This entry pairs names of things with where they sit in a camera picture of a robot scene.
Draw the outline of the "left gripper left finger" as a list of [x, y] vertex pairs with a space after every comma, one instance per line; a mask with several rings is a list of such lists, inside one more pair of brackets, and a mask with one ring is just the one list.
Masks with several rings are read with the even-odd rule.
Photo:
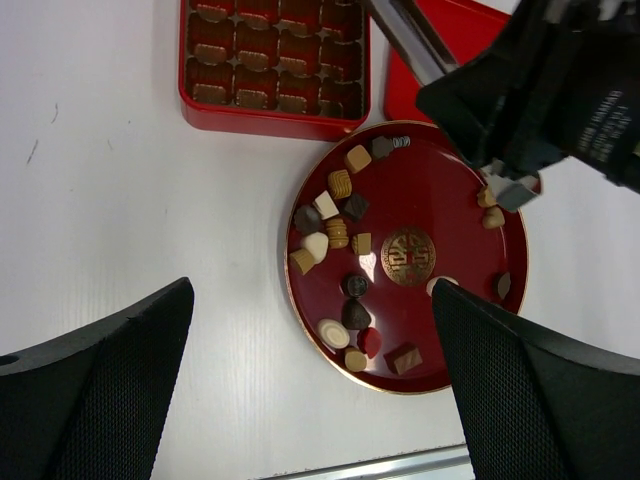
[[1, 358], [4, 479], [148, 479], [194, 307], [183, 277]]

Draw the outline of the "metal tongs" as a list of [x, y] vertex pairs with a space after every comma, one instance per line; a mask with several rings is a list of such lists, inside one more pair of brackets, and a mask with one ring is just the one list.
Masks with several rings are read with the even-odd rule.
[[[368, 1], [366, 8], [421, 86], [449, 77], [459, 69], [457, 60], [415, 2]], [[536, 174], [527, 174], [521, 180], [509, 179], [505, 164], [497, 159], [475, 169], [486, 180], [498, 205], [509, 212], [537, 196]]]

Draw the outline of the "white oval swirl chocolate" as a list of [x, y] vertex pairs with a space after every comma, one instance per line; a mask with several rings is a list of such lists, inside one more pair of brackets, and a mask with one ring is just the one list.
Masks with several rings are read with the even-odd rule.
[[459, 282], [456, 279], [454, 279], [454, 278], [452, 278], [450, 276], [436, 276], [436, 277], [433, 277], [427, 282], [427, 285], [426, 285], [426, 292], [430, 297], [433, 296], [433, 290], [434, 290], [437, 282], [440, 281], [440, 280], [447, 281], [447, 282], [452, 283], [454, 285], [458, 285], [459, 284]]

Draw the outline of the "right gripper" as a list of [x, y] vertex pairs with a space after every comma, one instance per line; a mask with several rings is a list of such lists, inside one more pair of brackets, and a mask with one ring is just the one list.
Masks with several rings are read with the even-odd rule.
[[639, 4], [522, 1], [416, 107], [470, 167], [511, 181], [572, 156], [639, 189]]

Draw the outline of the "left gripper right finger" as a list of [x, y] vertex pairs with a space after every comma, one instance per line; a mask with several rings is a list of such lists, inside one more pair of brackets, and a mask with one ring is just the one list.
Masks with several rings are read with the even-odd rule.
[[638, 478], [637, 359], [444, 280], [432, 308], [476, 478]]

